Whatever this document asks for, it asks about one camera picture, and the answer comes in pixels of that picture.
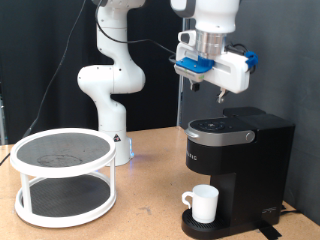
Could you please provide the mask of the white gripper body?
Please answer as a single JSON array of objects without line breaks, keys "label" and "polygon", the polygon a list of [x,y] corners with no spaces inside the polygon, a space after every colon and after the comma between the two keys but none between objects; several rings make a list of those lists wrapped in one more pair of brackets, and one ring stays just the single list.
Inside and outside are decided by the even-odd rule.
[{"label": "white gripper body", "polygon": [[249,86],[249,58],[225,50],[225,34],[188,30],[178,34],[175,71],[190,82],[207,81],[233,93]]}]

